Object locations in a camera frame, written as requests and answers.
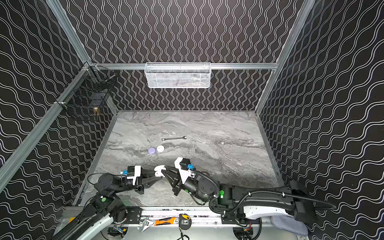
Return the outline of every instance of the black wallpaper with white wavy lines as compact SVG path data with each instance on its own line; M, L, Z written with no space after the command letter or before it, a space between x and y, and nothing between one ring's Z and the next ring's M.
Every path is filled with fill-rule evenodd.
M93 62L276 62L303 0L61 0Z
M44 0L0 1L0 167L82 66Z
M271 70L213 70L209 88L149 88L144 71L121 71L111 94L121 110L254 110Z
M0 194L0 239L50 239L72 205L112 120L76 122L62 111Z
M284 181L335 211L311 239L384 238L384 1L317 0L261 113Z

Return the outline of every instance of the black wire basket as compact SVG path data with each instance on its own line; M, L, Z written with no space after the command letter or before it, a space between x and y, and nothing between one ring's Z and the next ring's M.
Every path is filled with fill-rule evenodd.
M80 121L99 121L116 82L116 73L92 66L65 103L60 103L68 116Z

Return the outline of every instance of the purple lid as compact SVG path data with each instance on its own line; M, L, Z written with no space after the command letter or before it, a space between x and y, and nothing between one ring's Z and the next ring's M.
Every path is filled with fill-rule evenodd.
M156 153L156 148L154 148L154 147L150 147L150 148L148 149L148 153L151 154L151 155L154 155L154 154Z

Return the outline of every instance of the gray pad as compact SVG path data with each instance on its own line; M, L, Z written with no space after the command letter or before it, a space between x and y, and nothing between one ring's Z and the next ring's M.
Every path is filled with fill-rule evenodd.
M272 224L282 229L300 236L307 236L308 229L303 222L296 221L293 217L288 216L272 216Z

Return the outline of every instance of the marble tabletop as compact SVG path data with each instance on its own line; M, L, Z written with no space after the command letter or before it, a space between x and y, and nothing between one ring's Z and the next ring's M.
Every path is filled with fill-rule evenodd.
M162 141L162 138L187 139ZM163 145L164 152L148 154ZM276 176L253 112L119 112L108 143L94 172L119 174L127 166L174 166L189 158L197 170L209 172L221 183L246 187L276 187ZM92 182L98 175L91 176ZM86 195L94 195L93 186ZM166 179L145 189L118 194L127 205L195 206L188 193L175 196Z

